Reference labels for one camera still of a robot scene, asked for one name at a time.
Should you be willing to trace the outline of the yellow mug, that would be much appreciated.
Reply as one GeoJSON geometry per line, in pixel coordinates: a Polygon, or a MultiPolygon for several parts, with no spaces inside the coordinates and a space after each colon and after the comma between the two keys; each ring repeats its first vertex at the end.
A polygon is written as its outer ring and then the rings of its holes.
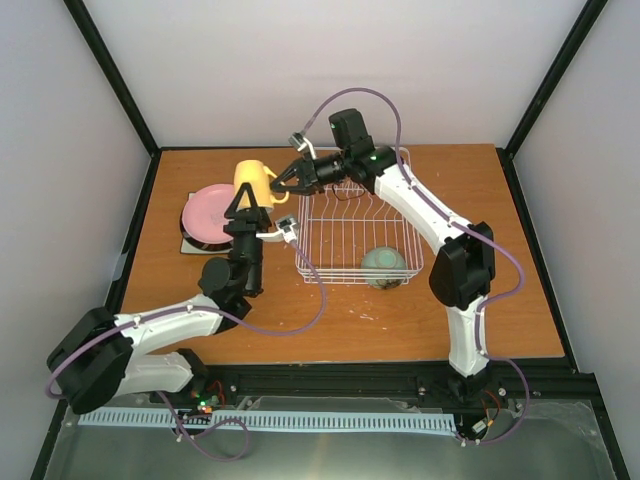
{"type": "Polygon", "coordinates": [[[265,208],[268,213],[274,210],[276,205],[281,205],[289,200],[289,193],[277,198],[272,192],[270,182],[276,178],[276,174],[259,160],[244,160],[239,162],[234,172],[234,188],[236,192],[241,190],[244,183],[251,186],[251,190],[258,207],[265,208]]]}

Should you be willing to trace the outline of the mint green bowl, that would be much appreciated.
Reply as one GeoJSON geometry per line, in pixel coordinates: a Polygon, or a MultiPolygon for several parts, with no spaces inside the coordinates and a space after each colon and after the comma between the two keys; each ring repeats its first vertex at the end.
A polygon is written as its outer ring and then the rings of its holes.
{"type": "Polygon", "coordinates": [[[376,289],[399,287],[405,280],[407,268],[404,257],[391,247],[377,247],[365,254],[361,261],[366,283],[376,289]]]}

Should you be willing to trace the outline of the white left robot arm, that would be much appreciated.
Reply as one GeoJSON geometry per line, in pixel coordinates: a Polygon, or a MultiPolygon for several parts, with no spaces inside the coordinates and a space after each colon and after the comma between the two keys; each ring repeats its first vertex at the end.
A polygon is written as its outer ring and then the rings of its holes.
{"type": "Polygon", "coordinates": [[[134,393],[160,390],[190,403],[206,395],[206,370],[193,352],[158,351],[237,326],[251,309],[250,299],[263,291],[260,236],[271,222],[250,183],[237,187],[225,216],[232,248],[205,263],[199,294],[137,314],[89,310],[46,361],[48,397],[64,399],[74,413],[85,414],[134,393]]]}

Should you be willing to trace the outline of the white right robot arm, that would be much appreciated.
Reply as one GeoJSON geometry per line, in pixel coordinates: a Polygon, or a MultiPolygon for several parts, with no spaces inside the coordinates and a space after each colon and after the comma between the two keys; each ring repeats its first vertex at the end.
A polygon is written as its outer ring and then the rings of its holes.
{"type": "Polygon", "coordinates": [[[400,213],[435,255],[429,286],[446,309],[449,363],[464,378],[479,374],[488,364],[483,303],[496,274],[491,228],[448,208],[417,179],[399,147],[375,145],[358,110],[329,121],[336,152],[320,157],[304,133],[293,133],[289,142],[299,156],[272,180],[272,190],[309,196],[349,180],[400,213]]]}

